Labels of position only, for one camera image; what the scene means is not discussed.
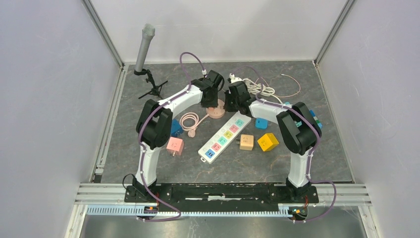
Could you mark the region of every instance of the microphone stand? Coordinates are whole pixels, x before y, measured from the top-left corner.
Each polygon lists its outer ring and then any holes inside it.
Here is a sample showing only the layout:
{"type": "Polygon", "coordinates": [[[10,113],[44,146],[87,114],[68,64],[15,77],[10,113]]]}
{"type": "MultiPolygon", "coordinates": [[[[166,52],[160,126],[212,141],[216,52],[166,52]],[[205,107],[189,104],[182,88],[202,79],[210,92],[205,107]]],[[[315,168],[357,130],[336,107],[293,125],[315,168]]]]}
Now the microphone stand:
{"type": "Polygon", "coordinates": [[[168,82],[168,80],[165,81],[165,82],[163,82],[163,83],[161,83],[160,85],[156,86],[155,80],[153,79],[153,76],[152,76],[152,73],[150,72],[150,70],[143,68],[142,71],[137,72],[137,73],[138,74],[136,74],[136,75],[146,75],[147,74],[146,82],[147,83],[148,82],[152,83],[152,86],[153,86],[153,88],[149,92],[147,92],[144,95],[140,96],[139,99],[143,98],[146,95],[158,96],[158,97],[160,97],[160,99],[163,99],[163,97],[160,95],[160,91],[162,90],[162,86],[164,84],[166,84],[168,82]]]}

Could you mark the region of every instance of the white wall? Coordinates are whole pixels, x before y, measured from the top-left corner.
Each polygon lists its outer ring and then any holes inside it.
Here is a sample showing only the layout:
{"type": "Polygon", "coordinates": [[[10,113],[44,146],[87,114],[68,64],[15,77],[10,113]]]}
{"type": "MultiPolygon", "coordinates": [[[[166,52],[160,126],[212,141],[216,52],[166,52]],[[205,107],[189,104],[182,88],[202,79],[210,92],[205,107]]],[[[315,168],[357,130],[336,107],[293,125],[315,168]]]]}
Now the white wall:
{"type": "Polygon", "coordinates": [[[357,1],[320,73],[385,238],[419,237],[420,2],[357,1]]]}
{"type": "Polygon", "coordinates": [[[148,22],[156,36],[146,61],[177,62],[183,51],[204,61],[313,60],[346,1],[92,2],[123,61],[136,61],[148,22]]]}
{"type": "Polygon", "coordinates": [[[118,71],[81,1],[1,1],[0,237],[64,236],[118,71]]]}

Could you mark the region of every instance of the white power strip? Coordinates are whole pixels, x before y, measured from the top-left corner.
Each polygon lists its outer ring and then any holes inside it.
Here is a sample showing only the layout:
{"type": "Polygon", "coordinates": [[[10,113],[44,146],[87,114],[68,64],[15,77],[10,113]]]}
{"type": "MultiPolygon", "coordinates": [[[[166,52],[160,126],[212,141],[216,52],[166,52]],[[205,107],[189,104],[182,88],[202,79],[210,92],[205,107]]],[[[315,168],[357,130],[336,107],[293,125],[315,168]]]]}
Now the white power strip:
{"type": "Polygon", "coordinates": [[[209,164],[223,152],[223,150],[235,140],[236,136],[251,122],[251,118],[235,113],[224,126],[198,151],[201,161],[209,164]]]}

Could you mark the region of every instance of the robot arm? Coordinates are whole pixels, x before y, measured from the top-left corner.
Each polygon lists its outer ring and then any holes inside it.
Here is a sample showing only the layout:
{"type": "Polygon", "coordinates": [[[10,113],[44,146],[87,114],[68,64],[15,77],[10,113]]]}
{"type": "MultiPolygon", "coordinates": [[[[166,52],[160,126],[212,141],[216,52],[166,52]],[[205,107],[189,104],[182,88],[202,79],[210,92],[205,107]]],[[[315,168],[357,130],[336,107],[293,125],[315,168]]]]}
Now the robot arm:
{"type": "Polygon", "coordinates": [[[146,101],[142,114],[136,126],[136,131],[139,133],[140,128],[144,125],[147,117],[159,105],[167,103],[160,109],[154,117],[157,120],[151,120],[147,125],[141,137],[141,152],[140,161],[143,158],[143,172],[141,172],[141,164],[136,173],[136,179],[141,185],[141,173],[145,178],[145,186],[150,186],[156,181],[156,168],[158,163],[159,153],[162,146],[169,140],[170,129],[173,117],[180,112],[189,108],[190,106],[201,103],[202,107],[217,107],[217,94],[220,83],[224,81],[223,77],[211,70],[206,77],[195,79],[191,82],[191,87],[188,85],[178,93],[170,98],[160,100],[158,102],[149,99],[146,101]]]}
{"type": "MultiPolygon", "coordinates": [[[[164,106],[164,109],[162,109],[161,112],[157,113],[159,116],[157,123],[151,121],[147,125],[149,129],[146,128],[148,130],[145,130],[141,142],[143,145],[142,147],[145,148],[145,150],[142,149],[141,151],[141,157],[144,153],[143,175],[146,181],[146,184],[143,185],[150,186],[156,181],[158,156],[162,146],[169,139],[172,117],[191,105],[197,104],[198,102],[201,102],[202,107],[217,106],[217,88],[223,78],[220,74],[215,73],[214,71],[209,73],[208,78],[209,81],[200,79],[194,82],[195,80],[193,80],[193,86],[186,94],[180,96],[172,102],[169,102],[168,105],[164,106]],[[160,123],[167,126],[159,127],[157,125],[159,124],[161,117],[164,118],[164,122],[162,121],[160,123]]],[[[187,89],[188,87],[175,95],[179,95],[187,89]]],[[[305,124],[297,127],[295,122],[300,122],[300,119],[288,111],[287,107],[276,107],[256,101],[255,98],[250,96],[245,83],[242,81],[232,83],[229,86],[229,90],[225,92],[225,96],[225,107],[228,112],[240,111],[242,114],[249,117],[263,118],[279,125],[284,143],[291,151],[291,168],[286,184],[289,184],[294,191],[298,191],[301,188],[309,186],[310,184],[306,178],[307,157],[309,150],[316,143],[316,136],[309,127],[305,124]]],[[[169,99],[160,100],[159,102],[154,102],[154,105],[147,106],[149,101],[146,103],[145,109],[142,111],[137,131],[139,131],[140,126],[142,126],[142,122],[146,120],[151,111],[158,105],[169,101],[169,99]]],[[[321,136],[321,131],[317,123],[304,103],[297,103],[291,107],[307,119],[312,126],[316,128],[319,136],[321,136]]],[[[141,181],[140,176],[141,171],[139,165],[139,169],[136,173],[138,181],[141,181]]]]}

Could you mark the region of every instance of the gray microphone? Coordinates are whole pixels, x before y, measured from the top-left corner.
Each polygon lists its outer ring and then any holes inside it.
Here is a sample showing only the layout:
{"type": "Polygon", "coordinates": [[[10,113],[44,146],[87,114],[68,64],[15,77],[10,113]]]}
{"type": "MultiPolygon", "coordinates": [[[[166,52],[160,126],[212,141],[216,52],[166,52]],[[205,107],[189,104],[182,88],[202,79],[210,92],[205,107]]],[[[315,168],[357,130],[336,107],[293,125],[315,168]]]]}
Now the gray microphone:
{"type": "Polygon", "coordinates": [[[142,75],[141,71],[143,70],[143,65],[146,60],[147,51],[149,50],[150,42],[152,41],[153,36],[155,36],[155,27],[147,23],[143,28],[142,32],[142,42],[140,44],[136,66],[134,67],[135,75],[142,75]]]}

